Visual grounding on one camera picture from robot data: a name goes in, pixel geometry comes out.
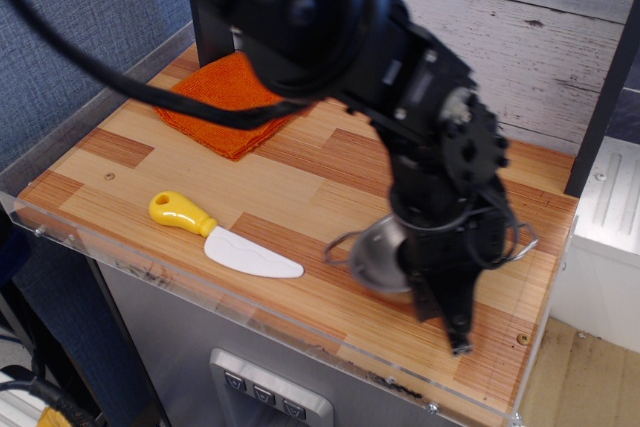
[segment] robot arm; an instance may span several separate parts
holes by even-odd
[[[469,352],[476,280],[519,257],[504,248],[510,228],[518,244],[520,227],[496,175],[507,164],[508,142],[475,94],[469,67],[412,23],[401,0],[198,1],[242,31],[258,77],[287,99],[271,112],[333,97],[371,119],[391,159],[391,206],[406,234],[397,260],[418,317],[442,315],[453,352]],[[19,9],[32,26],[41,24]],[[49,41],[64,43],[54,34]],[[68,45],[61,50],[95,64]],[[127,93],[126,85],[109,85]],[[154,102],[157,95],[166,102]],[[230,120],[170,93],[156,97],[137,98],[168,108],[174,102],[183,113],[238,128],[269,120],[260,109]]]

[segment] orange towel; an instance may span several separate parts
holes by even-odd
[[[262,85],[242,52],[204,66],[171,90],[227,110],[272,105],[282,100]],[[156,112],[170,126],[234,161],[270,138],[291,118],[275,119],[254,130],[237,130],[166,109],[156,108]]]

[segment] wooden countertop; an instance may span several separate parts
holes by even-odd
[[[191,48],[152,83],[168,89],[197,68]],[[385,150],[365,117],[346,115],[334,103],[317,105],[234,163],[129,101],[22,192],[20,214],[99,260],[226,305],[292,345],[302,341],[298,348],[308,344],[349,362],[370,380],[393,377],[400,395],[435,400],[469,424],[500,425],[496,414],[513,413],[542,334],[577,203],[562,194],[572,157],[518,142],[509,157],[512,165],[501,178],[540,245],[519,262],[483,273],[474,353],[458,358],[442,321],[417,322],[407,295],[371,292],[346,267],[323,263],[327,243],[389,213]],[[305,275],[249,277],[209,260],[204,239],[150,220],[150,199],[169,189],[190,197],[223,227],[300,262]],[[531,343],[521,345],[519,334]]]

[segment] toy knife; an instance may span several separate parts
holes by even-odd
[[[275,279],[292,279],[304,273],[300,264],[218,226],[214,218],[178,192],[157,194],[149,203],[149,214],[158,224],[205,237],[206,256],[230,269]]]

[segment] control panel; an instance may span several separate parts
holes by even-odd
[[[222,349],[213,349],[209,365],[216,388],[253,397],[303,425],[333,427],[333,406],[324,397]]]

